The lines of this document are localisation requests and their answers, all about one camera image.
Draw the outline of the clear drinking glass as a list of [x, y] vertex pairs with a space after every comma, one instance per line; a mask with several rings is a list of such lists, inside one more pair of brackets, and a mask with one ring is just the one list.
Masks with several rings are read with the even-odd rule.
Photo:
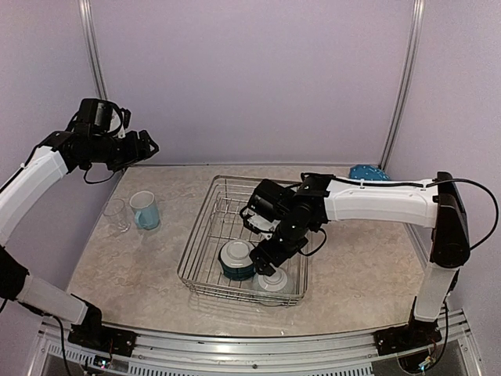
[[130, 229], [125, 202], [120, 198], [110, 199], [103, 210], [103, 217], [116, 233], [125, 233]]

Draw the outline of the light blue faceted mug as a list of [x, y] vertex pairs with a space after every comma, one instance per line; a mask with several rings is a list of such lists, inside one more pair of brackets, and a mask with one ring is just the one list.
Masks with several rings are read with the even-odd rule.
[[160, 225], [160, 213], [154, 193], [139, 191], [129, 200], [134, 222], [140, 230], [154, 230]]

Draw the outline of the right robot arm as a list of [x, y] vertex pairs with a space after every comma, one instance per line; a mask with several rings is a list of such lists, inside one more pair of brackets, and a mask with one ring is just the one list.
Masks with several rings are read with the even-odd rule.
[[240, 211], [262, 235], [251, 252], [261, 277], [286, 262], [313, 261], [314, 290], [278, 317], [288, 335], [380, 327], [377, 344], [416, 348], [441, 338], [438, 316], [477, 243], [470, 241], [460, 180], [447, 172], [377, 182], [305, 172], [270, 179]]

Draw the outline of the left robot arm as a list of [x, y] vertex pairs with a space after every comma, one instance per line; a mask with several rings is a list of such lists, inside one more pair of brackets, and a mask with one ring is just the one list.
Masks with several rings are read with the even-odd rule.
[[129, 127], [131, 112], [116, 103], [84, 98], [65, 128], [35, 144], [1, 185], [1, 300], [66, 322], [92, 348], [110, 340], [99, 308], [35, 276], [8, 249], [31, 212], [57, 185], [80, 169], [102, 165], [111, 174], [148, 160], [160, 150], [146, 130]]

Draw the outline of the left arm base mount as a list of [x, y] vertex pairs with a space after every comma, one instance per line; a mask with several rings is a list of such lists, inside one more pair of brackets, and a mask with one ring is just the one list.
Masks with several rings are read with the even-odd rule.
[[72, 324], [68, 342], [111, 355], [131, 357], [137, 334], [103, 325], [100, 312], [88, 311], [81, 324]]

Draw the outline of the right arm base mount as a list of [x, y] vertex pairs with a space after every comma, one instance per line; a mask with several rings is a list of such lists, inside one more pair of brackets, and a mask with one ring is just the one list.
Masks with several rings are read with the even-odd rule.
[[409, 321], [405, 325], [389, 327], [373, 333], [379, 356], [400, 353], [433, 345], [442, 340], [437, 321]]

